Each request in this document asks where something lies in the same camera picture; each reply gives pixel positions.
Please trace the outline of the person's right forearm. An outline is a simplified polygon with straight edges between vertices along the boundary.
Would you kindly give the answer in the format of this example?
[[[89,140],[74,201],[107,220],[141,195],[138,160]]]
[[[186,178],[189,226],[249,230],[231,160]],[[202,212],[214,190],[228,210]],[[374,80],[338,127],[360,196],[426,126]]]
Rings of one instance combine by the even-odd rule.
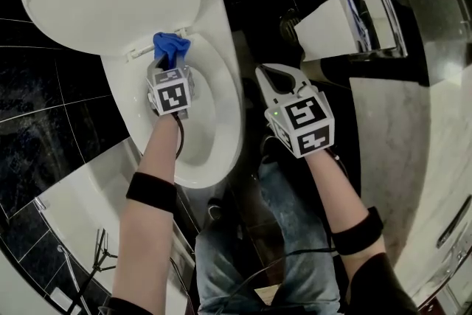
[[[369,214],[353,186],[335,160],[321,150],[306,156],[306,161],[316,183],[331,232],[338,234],[352,229]],[[370,246],[341,259],[349,279],[373,256],[384,253],[384,238],[380,236]]]

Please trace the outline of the blue cloth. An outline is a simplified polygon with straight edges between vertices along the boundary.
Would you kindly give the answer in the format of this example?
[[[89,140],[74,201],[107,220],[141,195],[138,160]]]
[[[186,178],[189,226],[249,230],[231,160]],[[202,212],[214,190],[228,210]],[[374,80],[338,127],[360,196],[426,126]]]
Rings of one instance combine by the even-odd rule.
[[[167,71],[176,68],[177,59],[185,58],[191,41],[175,33],[158,32],[153,36],[154,59]]]

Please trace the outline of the person's left forearm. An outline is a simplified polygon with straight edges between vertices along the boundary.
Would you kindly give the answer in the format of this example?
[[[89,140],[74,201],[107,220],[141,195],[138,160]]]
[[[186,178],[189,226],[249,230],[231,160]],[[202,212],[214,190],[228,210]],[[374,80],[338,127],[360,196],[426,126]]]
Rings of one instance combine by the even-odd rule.
[[[153,129],[136,172],[174,184],[179,127],[170,114]],[[126,199],[112,296],[164,315],[173,244],[173,214]]]

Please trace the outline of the white bathtub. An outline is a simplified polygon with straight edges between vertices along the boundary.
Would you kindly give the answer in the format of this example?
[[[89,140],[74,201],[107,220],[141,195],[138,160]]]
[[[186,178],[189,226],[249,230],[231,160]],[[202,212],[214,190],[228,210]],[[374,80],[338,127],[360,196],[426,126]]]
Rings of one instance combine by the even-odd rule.
[[[109,251],[119,252],[119,218],[125,208],[125,195],[140,156],[134,143],[126,139],[50,187],[39,198],[48,206],[41,212],[59,244],[69,253],[72,268],[81,286],[92,270],[97,230],[109,236]],[[115,266],[107,258],[103,267]],[[115,270],[96,273],[92,283],[111,291]]]

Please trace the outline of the cream waste bin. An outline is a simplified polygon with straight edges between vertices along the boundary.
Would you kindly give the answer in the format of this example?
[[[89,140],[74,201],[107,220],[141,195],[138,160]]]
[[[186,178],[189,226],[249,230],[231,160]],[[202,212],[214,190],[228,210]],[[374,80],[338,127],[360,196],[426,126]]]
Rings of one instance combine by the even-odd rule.
[[[300,70],[309,80],[329,82],[329,79],[322,70],[320,60],[303,61],[300,63]]]

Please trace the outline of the chrome grab bar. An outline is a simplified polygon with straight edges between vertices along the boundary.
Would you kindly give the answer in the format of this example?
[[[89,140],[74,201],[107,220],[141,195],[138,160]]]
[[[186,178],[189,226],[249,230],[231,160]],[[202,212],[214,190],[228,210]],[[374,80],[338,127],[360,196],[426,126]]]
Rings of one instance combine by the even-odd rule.
[[[70,261],[70,257],[69,257],[69,255],[68,255],[68,252],[67,252],[66,249],[65,249],[62,245],[60,245],[60,244],[58,245],[58,251],[61,252],[61,253],[63,253],[63,255],[64,255],[64,257],[65,257],[65,259],[66,259],[66,264],[67,264],[69,273],[70,273],[71,278],[72,278],[72,282],[73,282],[73,284],[74,284],[74,287],[75,287],[75,289],[76,289],[76,292],[79,293],[79,292],[80,292],[80,287],[79,287],[78,282],[77,282],[77,279],[76,279],[76,277],[75,277],[75,275],[74,275],[74,270],[73,270],[73,268],[72,268],[72,263],[71,263],[71,261]],[[89,307],[88,307],[88,305],[87,305],[85,299],[83,298],[83,295],[82,295],[82,294],[78,294],[78,296],[79,296],[79,299],[80,299],[80,301],[81,301],[81,303],[82,303],[82,305],[83,305],[83,307],[84,307],[84,309],[85,309],[87,315],[91,315],[91,312],[90,312],[90,310],[89,310]]]

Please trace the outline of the black armband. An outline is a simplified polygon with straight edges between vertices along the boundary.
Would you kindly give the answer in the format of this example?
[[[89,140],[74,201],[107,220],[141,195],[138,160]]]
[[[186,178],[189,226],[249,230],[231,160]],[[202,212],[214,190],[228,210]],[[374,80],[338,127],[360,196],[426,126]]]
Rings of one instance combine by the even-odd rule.
[[[168,181],[136,172],[126,198],[173,214],[176,211],[177,189]]]
[[[359,224],[332,234],[334,246],[340,255],[354,255],[361,252],[382,236],[384,224],[377,209],[370,207],[368,212],[368,216]]]

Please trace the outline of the person's shoe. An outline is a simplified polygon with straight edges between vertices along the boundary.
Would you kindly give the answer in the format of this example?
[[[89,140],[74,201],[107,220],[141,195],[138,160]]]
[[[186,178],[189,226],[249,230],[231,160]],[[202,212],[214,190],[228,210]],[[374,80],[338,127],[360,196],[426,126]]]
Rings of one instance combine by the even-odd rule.
[[[274,150],[278,139],[272,134],[266,134],[260,143],[261,163],[268,164],[274,161]]]
[[[220,198],[211,198],[207,204],[207,213],[212,221],[220,219],[223,214],[223,201]]]

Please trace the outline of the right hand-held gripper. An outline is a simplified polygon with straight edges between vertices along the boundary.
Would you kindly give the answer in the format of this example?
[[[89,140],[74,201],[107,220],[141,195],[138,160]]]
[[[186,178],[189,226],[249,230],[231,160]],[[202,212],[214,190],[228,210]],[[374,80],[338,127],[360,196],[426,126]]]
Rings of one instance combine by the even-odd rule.
[[[306,85],[309,79],[300,69],[264,63],[255,69],[255,74],[265,104],[270,107],[265,110],[265,118],[275,137],[295,158],[333,146],[333,112],[325,94]]]

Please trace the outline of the black light stand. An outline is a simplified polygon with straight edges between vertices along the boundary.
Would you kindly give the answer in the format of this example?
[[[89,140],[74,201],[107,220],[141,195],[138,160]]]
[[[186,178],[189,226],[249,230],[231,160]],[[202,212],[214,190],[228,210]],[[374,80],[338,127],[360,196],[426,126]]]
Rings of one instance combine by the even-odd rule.
[[[92,261],[92,270],[91,273],[87,276],[84,283],[77,288],[77,294],[72,299],[72,303],[66,310],[66,315],[72,315],[75,306],[81,302],[83,304],[84,309],[88,315],[91,315],[91,312],[87,306],[87,303],[83,297],[86,289],[88,288],[91,281],[94,279],[96,273],[102,273],[104,271],[115,269],[116,266],[106,266],[103,267],[103,263],[107,258],[110,259],[117,259],[118,256],[112,254],[108,248],[109,236],[105,229],[98,229],[97,230],[97,237],[96,243],[94,247],[94,258]]]

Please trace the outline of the person's dark jacket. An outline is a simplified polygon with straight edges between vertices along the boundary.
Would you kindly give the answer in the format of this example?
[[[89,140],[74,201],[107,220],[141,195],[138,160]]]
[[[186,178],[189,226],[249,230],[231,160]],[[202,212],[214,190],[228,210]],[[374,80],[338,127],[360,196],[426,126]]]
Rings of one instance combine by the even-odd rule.
[[[100,315],[152,315],[131,302],[111,298]],[[322,315],[302,307],[267,308],[263,311],[221,315]],[[354,274],[350,302],[344,315],[419,315],[417,306],[401,287],[386,254],[371,257]]]

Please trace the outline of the black left armband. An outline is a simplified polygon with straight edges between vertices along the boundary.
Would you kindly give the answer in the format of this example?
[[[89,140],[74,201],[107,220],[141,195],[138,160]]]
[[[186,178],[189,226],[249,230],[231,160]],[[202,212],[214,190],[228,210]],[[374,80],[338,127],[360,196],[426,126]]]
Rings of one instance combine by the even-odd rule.
[[[168,181],[136,172],[126,198],[173,214],[176,211],[177,189]]]

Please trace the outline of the person's right shoe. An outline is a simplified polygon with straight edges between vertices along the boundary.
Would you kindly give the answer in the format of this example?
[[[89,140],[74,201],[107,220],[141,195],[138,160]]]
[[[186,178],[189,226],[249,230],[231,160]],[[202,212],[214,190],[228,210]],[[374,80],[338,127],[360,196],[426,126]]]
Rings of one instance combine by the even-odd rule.
[[[274,150],[278,139],[272,134],[266,134],[260,143],[261,163],[268,164],[274,161]]]

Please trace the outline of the round metal floor drain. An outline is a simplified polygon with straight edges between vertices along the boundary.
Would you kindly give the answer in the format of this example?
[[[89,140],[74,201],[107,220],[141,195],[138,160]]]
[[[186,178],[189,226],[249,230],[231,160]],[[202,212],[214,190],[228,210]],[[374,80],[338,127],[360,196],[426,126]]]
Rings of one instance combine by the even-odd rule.
[[[289,9],[287,13],[280,19],[280,34],[282,38],[290,44],[298,43],[295,26],[299,22],[299,14],[293,8]]]

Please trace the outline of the black right armband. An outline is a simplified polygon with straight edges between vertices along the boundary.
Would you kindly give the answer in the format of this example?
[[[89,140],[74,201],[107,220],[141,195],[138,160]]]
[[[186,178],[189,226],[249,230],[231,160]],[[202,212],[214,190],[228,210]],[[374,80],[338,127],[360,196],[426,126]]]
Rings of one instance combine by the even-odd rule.
[[[340,255],[354,255],[361,252],[382,236],[384,224],[377,209],[370,207],[368,212],[368,216],[359,224],[332,234],[334,246]]]

